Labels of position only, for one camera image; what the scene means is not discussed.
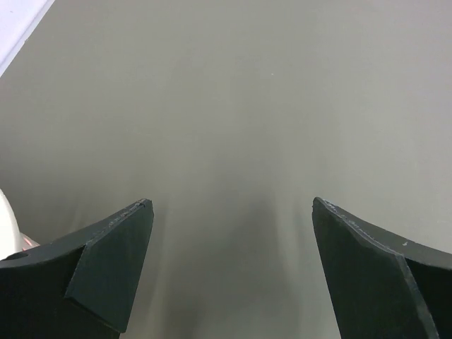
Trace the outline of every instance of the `black plastic part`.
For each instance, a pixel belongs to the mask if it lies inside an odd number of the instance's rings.
[[[452,338],[452,255],[320,198],[312,219],[343,339]]]
[[[152,225],[152,203],[143,199],[0,261],[0,338],[118,338]]]

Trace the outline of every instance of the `gray floor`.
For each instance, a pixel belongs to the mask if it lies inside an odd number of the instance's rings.
[[[0,78],[39,243],[151,198],[124,338],[339,338],[322,196],[451,251],[449,1],[56,0]]]

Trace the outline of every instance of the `black foam piece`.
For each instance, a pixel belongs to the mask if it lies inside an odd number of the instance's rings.
[[[143,199],[0,261],[0,338],[118,338],[152,225],[152,203]]]
[[[343,339],[452,338],[452,255],[320,198],[312,218]]]

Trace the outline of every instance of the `white object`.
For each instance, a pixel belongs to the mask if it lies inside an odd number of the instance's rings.
[[[0,76],[54,0],[0,1]]]
[[[22,241],[13,209],[0,190],[0,260],[22,251]]]

